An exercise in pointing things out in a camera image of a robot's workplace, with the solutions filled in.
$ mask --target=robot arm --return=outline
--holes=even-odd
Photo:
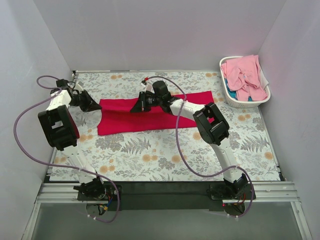
[[[146,91],[139,93],[138,101],[131,112],[148,112],[151,107],[160,106],[165,113],[177,116],[183,100],[171,96],[162,80],[153,83],[152,88],[154,93],[150,91],[150,84],[146,84]],[[213,148],[222,169],[238,164],[228,139],[229,124],[217,105],[214,103],[195,104],[186,101],[183,104],[180,116],[196,122],[202,139]],[[225,184],[231,189],[233,196],[241,195],[248,184],[246,176],[238,168],[225,171],[223,178]]]
[[[69,81],[57,80],[56,85],[62,90],[51,100],[48,108],[38,114],[38,119],[51,147],[56,147],[66,155],[72,166],[96,172],[87,161],[83,151],[77,146],[80,134],[68,108],[79,106],[83,112],[92,112],[100,110],[101,106],[78,83],[73,84],[74,86],[71,87]],[[51,91],[51,95],[56,94],[58,90]],[[99,177],[83,171],[78,171],[77,175],[81,185],[75,186],[74,189],[87,197],[96,199],[105,195],[106,190]]]

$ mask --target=floral tablecloth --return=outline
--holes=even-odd
[[[230,125],[231,148],[240,166],[255,181],[280,180],[259,109],[229,106],[225,102],[221,76],[217,72],[81,73],[78,81],[99,102],[100,99],[137,98],[142,89],[141,81],[153,75],[168,77],[186,93],[212,91],[214,102]],[[168,89],[172,94],[180,94],[171,83]],[[100,174],[114,181],[223,179],[222,175],[201,178],[185,167],[178,153],[174,129],[98,136],[100,111],[84,113],[77,107],[70,107],[69,111],[80,132],[78,146]],[[194,170],[206,175],[221,170],[215,152],[201,139],[196,127],[179,129],[179,140],[183,154]],[[67,158],[59,151],[54,162],[69,165]],[[53,167],[50,180],[75,181],[78,177],[74,170]]]

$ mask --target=red cloth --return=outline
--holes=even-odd
[[[187,100],[195,104],[213,103],[211,91],[188,93]],[[140,132],[146,130],[174,129],[177,116],[163,112],[161,107],[152,107],[149,112],[130,113],[136,104],[134,99],[101,99],[102,118],[98,125],[98,135],[110,135],[126,132]],[[190,119],[181,117],[179,128],[196,127],[196,123]]]

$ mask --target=pink cloth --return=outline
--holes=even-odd
[[[186,99],[195,104],[213,103],[211,91],[187,93]],[[98,135],[110,135],[127,132],[140,132],[146,130],[174,129],[176,127],[177,116],[165,113],[161,107],[155,106],[149,112],[131,113],[130,109],[137,102],[134,99],[101,99],[102,107],[101,122],[97,126]],[[196,127],[193,120],[181,117],[179,128]]]
[[[260,85],[258,55],[249,55],[226,60],[221,69],[231,91],[236,91],[239,101],[262,101],[268,97]]]

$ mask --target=white wall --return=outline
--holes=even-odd
[[[320,1],[287,0],[260,52],[271,99],[261,109],[284,176],[320,239]]]
[[[0,239],[18,240],[46,168],[20,151],[13,124],[24,109],[49,96],[37,86],[38,76],[70,79],[71,71],[32,0],[1,0],[0,4]],[[26,114],[18,125],[18,135],[32,155],[48,161],[52,149],[37,117],[44,109],[38,107]]]
[[[258,53],[285,0],[34,2],[72,70],[217,70]]]

